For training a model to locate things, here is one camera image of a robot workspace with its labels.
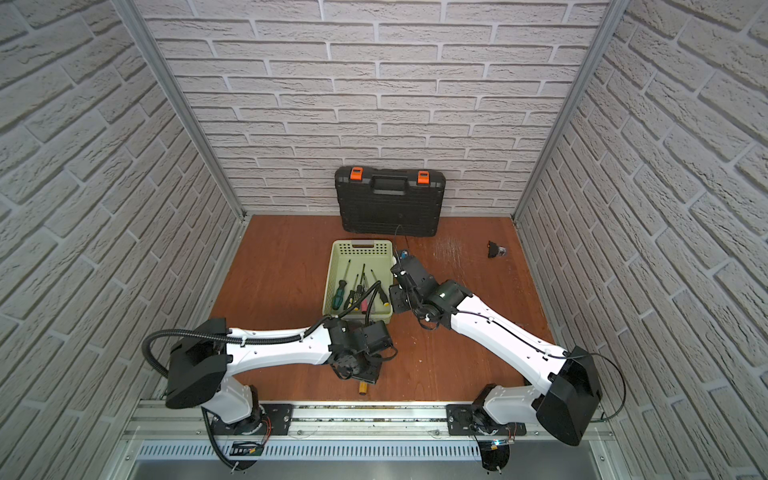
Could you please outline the pink handled screwdriver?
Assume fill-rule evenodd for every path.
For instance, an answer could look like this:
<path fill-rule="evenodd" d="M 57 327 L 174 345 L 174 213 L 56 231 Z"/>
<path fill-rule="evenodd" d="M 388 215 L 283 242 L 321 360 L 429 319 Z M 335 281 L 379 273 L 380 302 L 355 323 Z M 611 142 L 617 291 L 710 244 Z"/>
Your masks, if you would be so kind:
<path fill-rule="evenodd" d="M 361 287 L 361 292 L 363 294 L 362 295 L 362 301 L 361 301 L 361 304 L 360 304 L 360 310 L 363 313 L 366 313 L 367 310 L 368 310 L 369 301 L 367 299 L 368 295 L 365 293 L 367 291 L 367 288 L 368 288 L 368 282 L 367 282 L 367 278 L 366 278 L 366 274 L 365 273 L 363 273 L 362 276 L 361 276 L 360 287 Z"/>

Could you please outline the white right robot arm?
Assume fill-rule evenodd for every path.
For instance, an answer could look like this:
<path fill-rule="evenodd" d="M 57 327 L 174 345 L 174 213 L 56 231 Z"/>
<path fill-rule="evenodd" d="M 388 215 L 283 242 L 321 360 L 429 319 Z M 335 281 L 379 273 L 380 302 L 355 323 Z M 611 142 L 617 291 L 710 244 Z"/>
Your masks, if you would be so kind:
<path fill-rule="evenodd" d="M 465 286 L 429 274 L 407 251 L 395 256 L 389 287 L 396 312 L 439 324 L 485 347 L 520 373 L 527 387 L 489 385 L 473 402 L 482 432 L 538 423 L 560 442 L 577 446 L 590 425 L 602 390 L 593 355 L 542 340 L 504 318 Z"/>

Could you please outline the green black screwdriver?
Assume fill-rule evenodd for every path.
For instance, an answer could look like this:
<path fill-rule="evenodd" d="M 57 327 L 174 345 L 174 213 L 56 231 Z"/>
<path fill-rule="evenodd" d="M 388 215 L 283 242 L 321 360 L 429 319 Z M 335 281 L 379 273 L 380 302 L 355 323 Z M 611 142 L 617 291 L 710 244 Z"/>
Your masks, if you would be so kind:
<path fill-rule="evenodd" d="M 345 271 L 338 281 L 338 286 L 332 298 L 331 307 L 335 311 L 340 310 L 344 303 L 344 293 L 347 286 L 347 275 L 348 275 L 350 265 L 351 265 L 351 261 L 348 261 Z"/>

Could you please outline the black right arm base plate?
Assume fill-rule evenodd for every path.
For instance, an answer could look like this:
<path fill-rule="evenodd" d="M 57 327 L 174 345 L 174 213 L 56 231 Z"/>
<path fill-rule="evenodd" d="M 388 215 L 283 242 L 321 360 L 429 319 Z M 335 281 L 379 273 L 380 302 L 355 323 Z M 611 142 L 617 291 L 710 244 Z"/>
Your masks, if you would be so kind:
<path fill-rule="evenodd" d="M 450 436 L 525 436 L 524 423 L 498 423 L 481 406 L 474 404 L 448 404 L 446 406 L 448 432 Z"/>

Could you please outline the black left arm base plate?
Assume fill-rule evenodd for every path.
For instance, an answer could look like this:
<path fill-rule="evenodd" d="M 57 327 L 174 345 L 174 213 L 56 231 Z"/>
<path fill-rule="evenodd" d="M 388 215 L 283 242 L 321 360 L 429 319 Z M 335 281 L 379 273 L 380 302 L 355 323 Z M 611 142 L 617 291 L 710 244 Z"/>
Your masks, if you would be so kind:
<path fill-rule="evenodd" d="M 213 415 L 211 426 L 215 435 L 285 436 L 291 425 L 292 413 L 293 406 L 289 403 L 259 403 L 249 417 L 233 424 L 226 424 Z"/>

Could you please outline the aluminium corner frame post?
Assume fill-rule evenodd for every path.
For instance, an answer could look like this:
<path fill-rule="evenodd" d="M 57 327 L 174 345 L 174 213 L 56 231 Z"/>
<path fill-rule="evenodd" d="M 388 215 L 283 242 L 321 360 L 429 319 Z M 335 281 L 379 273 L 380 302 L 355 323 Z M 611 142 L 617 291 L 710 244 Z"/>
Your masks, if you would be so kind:
<path fill-rule="evenodd" d="M 129 0 L 115 0 L 113 4 L 230 209 L 240 222 L 246 223 L 248 214 L 239 201 L 213 147 L 138 7 Z"/>

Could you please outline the right aluminium corner post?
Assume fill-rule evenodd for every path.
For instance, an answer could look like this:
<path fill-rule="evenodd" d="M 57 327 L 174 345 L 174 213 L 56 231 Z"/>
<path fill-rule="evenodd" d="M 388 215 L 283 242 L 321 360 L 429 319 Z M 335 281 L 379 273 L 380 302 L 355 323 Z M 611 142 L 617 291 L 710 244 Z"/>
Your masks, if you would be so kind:
<path fill-rule="evenodd" d="M 581 99 L 586 92 L 592 76 L 603 59 L 614 32 L 618 28 L 627 7 L 629 0 L 613 0 L 608 3 L 603 18 L 595 32 L 595 36 L 587 49 L 583 62 L 577 72 L 574 81 L 565 97 L 565 101 L 560 109 L 554 125 L 545 141 L 544 147 L 537 159 L 532 173 L 525 185 L 521 198 L 511 214 L 513 222 L 517 222 L 531 200 L 535 187 L 542 177 L 555 148 L 558 145 L 560 137 L 564 134 L 572 117 L 575 115 Z"/>

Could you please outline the light green perforated bin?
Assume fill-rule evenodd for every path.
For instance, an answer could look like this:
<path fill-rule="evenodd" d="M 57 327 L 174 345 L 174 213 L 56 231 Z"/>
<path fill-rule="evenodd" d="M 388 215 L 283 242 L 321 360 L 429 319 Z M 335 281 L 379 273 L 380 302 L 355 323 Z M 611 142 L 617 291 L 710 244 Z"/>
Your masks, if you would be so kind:
<path fill-rule="evenodd" d="M 373 269 L 378 279 L 381 281 L 385 293 L 389 297 L 389 287 L 394 284 L 394 277 L 390 272 L 394 265 L 393 246 L 389 240 L 337 240 L 332 245 L 327 280 L 325 286 L 325 296 L 323 300 L 323 315 L 340 315 L 344 310 L 344 303 L 340 310 L 335 311 L 331 307 L 332 298 L 338 286 L 338 281 L 343 275 L 347 262 L 351 261 L 347 275 L 347 286 L 344 293 L 344 303 L 347 299 L 349 289 L 355 281 L 355 277 L 361 273 L 362 265 L 365 264 L 365 274 L 368 282 L 368 288 L 374 283 L 370 270 Z M 366 319 L 370 322 L 382 321 L 389 323 L 393 315 L 393 309 L 384 307 L 378 299 L 374 298 L 375 291 L 367 296 L 369 301 L 366 313 L 356 311 L 355 308 L 346 316 L 349 321 L 363 323 Z"/>

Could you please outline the black yellow grip screwdriver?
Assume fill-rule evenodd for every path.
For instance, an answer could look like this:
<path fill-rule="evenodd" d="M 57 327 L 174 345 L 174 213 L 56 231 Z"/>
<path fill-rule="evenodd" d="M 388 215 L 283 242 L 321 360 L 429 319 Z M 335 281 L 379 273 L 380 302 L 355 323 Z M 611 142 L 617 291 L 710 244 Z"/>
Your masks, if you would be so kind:
<path fill-rule="evenodd" d="M 371 276 L 373 277 L 373 280 L 377 283 L 374 298 L 378 299 L 384 307 L 389 307 L 390 306 L 389 297 L 385 293 L 385 290 L 382 286 L 381 281 L 378 279 L 373 269 L 370 270 L 370 273 L 371 273 Z"/>

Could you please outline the aluminium front rail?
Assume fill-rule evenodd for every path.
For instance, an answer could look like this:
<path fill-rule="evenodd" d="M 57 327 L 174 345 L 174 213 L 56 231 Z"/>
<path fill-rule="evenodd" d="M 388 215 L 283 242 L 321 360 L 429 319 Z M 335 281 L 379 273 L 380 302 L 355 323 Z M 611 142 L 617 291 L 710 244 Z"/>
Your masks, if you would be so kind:
<path fill-rule="evenodd" d="M 562 447 L 543 427 L 525 424 L 527 434 L 450 436 L 446 403 L 308 402 L 293 406 L 285 436 L 206 434 L 199 409 L 169 410 L 142 401 L 122 440 L 130 460 L 213 460 L 219 447 L 236 461 L 477 461 L 487 444 L 499 448 L 542 442 Z"/>

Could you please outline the black yellow dotted screwdriver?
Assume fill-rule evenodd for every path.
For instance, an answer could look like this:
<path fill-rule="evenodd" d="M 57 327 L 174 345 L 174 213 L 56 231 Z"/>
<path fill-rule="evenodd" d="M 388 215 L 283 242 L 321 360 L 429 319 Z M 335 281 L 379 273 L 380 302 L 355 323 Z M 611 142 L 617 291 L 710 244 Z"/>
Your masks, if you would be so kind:
<path fill-rule="evenodd" d="M 356 311 L 361 311 L 360 310 L 360 304 L 361 304 L 361 301 L 362 301 L 362 295 L 363 294 L 361 292 L 360 280 L 361 280 L 361 276 L 362 276 L 363 273 L 365 273 L 365 264 L 362 265 L 361 273 L 359 275 L 359 279 L 358 279 L 357 285 L 356 285 L 356 298 L 355 299 L 360 301 L 358 306 L 355 308 Z"/>

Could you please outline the small black round object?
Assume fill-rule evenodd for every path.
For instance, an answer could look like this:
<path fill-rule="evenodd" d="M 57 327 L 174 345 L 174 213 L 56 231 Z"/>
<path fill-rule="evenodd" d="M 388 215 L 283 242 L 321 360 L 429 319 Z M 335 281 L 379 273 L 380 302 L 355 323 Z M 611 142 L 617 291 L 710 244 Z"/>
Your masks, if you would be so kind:
<path fill-rule="evenodd" d="M 498 257 L 504 257 L 507 255 L 507 248 L 501 245 L 498 245 L 497 243 L 493 241 L 489 241 L 487 244 L 487 257 L 488 258 L 498 258 Z"/>

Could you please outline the black plastic tool case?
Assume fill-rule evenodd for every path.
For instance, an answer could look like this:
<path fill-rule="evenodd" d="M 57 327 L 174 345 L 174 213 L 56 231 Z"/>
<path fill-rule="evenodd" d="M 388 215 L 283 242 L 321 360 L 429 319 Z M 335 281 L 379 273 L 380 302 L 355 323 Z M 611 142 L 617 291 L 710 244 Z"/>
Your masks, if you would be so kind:
<path fill-rule="evenodd" d="M 446 178 L 437 170 L 344 166 L 334 175 L 345 231 L 413 237 L 436 235 Z"/>

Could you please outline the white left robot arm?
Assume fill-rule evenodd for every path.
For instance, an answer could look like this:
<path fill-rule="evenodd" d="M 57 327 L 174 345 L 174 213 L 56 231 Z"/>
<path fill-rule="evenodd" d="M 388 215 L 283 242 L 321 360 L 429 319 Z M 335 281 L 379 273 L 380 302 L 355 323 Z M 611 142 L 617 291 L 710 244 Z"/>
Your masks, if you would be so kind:
<path fill-rule="evenodd" d="M 195 330 L 180 330 L 172 347 L 165 406 L 201 407 L 233 426 L 261 420 L 256 389 L 236 376 L 293 364 L 327 365 L 342 380 L 378 380 L 384 354 L 394 349 L 387 325 L 355 325 L 324 319 L 304 329 L 251 331 L 211 319 Z"/>

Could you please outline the black yellow small screwdriver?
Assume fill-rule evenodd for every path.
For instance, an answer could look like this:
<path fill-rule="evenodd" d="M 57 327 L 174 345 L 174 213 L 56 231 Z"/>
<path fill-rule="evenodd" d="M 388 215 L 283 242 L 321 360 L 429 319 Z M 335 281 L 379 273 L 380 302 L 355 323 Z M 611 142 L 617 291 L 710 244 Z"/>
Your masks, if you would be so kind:
<path fill-rule="evenodd" d="M 344 303 L 344 308 L 345 309 L 350 308 L 352 306 L 352 304 L 354 303 L 354 301 L 355 301 L 355 298 L 356 298 L 356 284 L 357 284 L 358 278 L 359 278 L 359 276 L 355 277 L 355 281 L 353 282 L 353 285 L 349 289 L 349 293 L 348 293 L 347 299 L 346 299 L 346 301 Z"/>

